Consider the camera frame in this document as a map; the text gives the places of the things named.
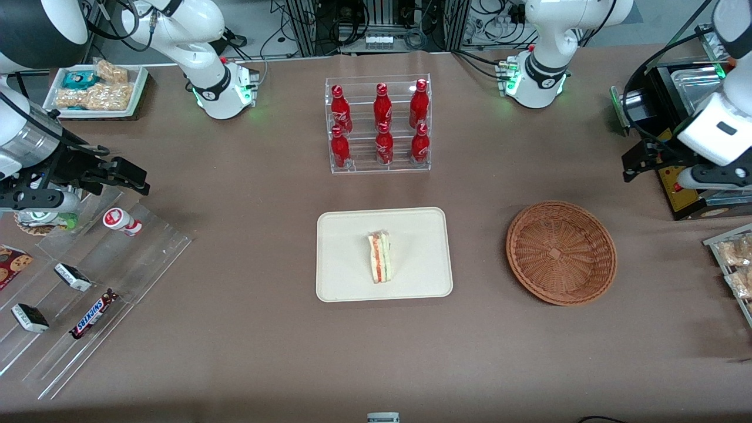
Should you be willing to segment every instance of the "biscuit package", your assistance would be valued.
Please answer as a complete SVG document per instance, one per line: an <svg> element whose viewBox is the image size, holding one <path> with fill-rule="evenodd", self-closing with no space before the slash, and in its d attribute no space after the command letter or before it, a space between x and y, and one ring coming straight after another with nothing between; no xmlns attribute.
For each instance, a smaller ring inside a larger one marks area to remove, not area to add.
<svg viewBox="0 0 752 423"><path fill-rule="evenodd" d="M33 260L25 251L0 244L0 290Z"/></svg>

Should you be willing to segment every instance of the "white tray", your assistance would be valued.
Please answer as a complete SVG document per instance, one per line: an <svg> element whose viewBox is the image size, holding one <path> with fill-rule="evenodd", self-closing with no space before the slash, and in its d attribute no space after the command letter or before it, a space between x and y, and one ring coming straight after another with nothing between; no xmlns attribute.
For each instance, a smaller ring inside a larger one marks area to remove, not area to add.
<svg viewBox="0 0 752 423"><path fill-rule="evenodd" d="M371 277L368 234L389 232L392 280ZM452 292L447 220L438 207L335 211L319 217L316 295L325 303L446 297Z"/></svg>
<svg viewBox="0 0 752 423"><path fill-rule="evenodd" d="M141 98L141 93L144 91L144 85L146 85L149 71L145 67L139 65L118 65L121 68L128 70L128 82L133 84L133 94L128 102L126 110L76 110L67 108L60 108L60 117L63 119L102 119L102 118L121 118L131 117L135 113L138 100ZM70 68L61 68L57 70L55 80L52 83L50 91L47 92L47 98L44 99L42 108L46 111L57 108L55 106L55 98L57 97L57 90L62 86L62 80L68 74L68 72L78 71L92 71L94 65L76 65Z"/></svg>

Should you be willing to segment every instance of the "coca-cola bottle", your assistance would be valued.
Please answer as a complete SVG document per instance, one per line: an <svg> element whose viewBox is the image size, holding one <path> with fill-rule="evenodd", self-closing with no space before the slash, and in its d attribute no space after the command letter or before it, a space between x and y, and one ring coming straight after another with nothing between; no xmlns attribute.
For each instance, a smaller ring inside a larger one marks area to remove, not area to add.
<svg viewBox="0 0 752 423"><path fill-rule="evenodd" d="M378 124L376 135L376 161L382 165L388 165L394 159L394 138L389 133L389 122Z"/></svg>
<svg viewBox="0 0 752 423"><path fill-rule="evenodd" d="M392 123L392 100L387 95L387 85L380 82L376 85L376 101L374 101L375 126L381 122Z"/></svg>
<svg viewBox="0 0 752 423"><path fill-rule="evenodd" d="M334 164L339 169L347 169L353 165L353 159L350 157L350 143L347 142L343 132L341 126L332 128L332 154L334 154Z"/></svg>
<svg viewBox="0 0 752 423"><path fill-rule="evenodd" d="M428 139L428 125L419 123L413 137L412 148L410 149L410 161L415 166L425 166L428 160L428 152L431 141Z"/></svg>
<svg viewBox="0 0 752 423"><path fill-rule="evenodd" d="M415 93L410 100L410 127L414 128L419 123L426 122L426 116L428 115L429 98L426 92L428 81L425 79L419 79L415 83Z"/></svg>
<svg viewBox="0 0 752 423"><path fill-rule="evenodd" d="M350 116L350 103L342 94L342 85L332 87L332 116L335 125L339 125L348 134L353 131L353 118Z"/></svg>

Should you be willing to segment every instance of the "snickers bar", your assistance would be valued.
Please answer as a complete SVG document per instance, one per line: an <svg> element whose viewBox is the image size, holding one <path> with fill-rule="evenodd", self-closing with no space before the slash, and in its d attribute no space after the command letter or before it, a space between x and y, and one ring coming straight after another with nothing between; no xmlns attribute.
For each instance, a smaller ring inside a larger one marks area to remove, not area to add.
<svg viewBox="0 0 752 423"><path fill-rule="evenodd" d="M70 334L73 335L73 338L81 339L81 337L91 329L91 326L94 326L94 323L96 323L107 309L110 308L110 304L117 300L117 298L118 295L108 288L107 292L105 292L99 300L96 300L96 303L94 303L92 308L89 309L81 321L78 322L76 327L70 330Z"/></svg>

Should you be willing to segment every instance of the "acrylic display stand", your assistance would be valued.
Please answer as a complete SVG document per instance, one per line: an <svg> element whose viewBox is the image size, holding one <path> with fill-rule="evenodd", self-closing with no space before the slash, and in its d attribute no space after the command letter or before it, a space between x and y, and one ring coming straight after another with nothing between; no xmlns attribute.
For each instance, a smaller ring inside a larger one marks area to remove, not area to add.
<svg viewBox="0 0 752 423"><path fill-rule="evenodd" d="M126 209L144 225L137 236L110 230L99 222L111 205L104 193L93 197L92 224L77 232L54 230L38 244L48 257L35 255L19 274L29 280L12 294L0 291L1 312L8 317L0 321L2 373L11 365L21 367L23 381L39 399L54 398L65 387L191 242L140 204ZM70 288L53 270L59 262L76 267L94 285L85 292ZM81 339L74 339L68 332L108 288L120 297ZM10 316L16 303L39 308L50 328L42 334L25 331Z"/></svg>
<svg viewBox="0 0 752 423"><path fill-rule="evenodd" d="M428 172L431 170L431 152L428 160L422 166L415 166L410 161L411 145L415 129L410 127L410 100L415 92L415 83L419 78L428 81L429 99L431 99L431 75L393 75L377 77L355 78L327 78L324 87L324 103L326 112L326 132L329 144L329 166L332 173L379 173L379 172ZM376 128L374 122L373 104L376 100L376 84L383 82L389 89L392 100L392 129L394 138L394 161L389 165L382 165L376 161ZM353 131L347 134L350 142L350 155L353 165L348 169L339 169L335 165L332 153L332 86L341 85L344 97L350 103L350 113L353 118ZM429 103L426 124L429 137L433 143L432 102Z"/></svg>

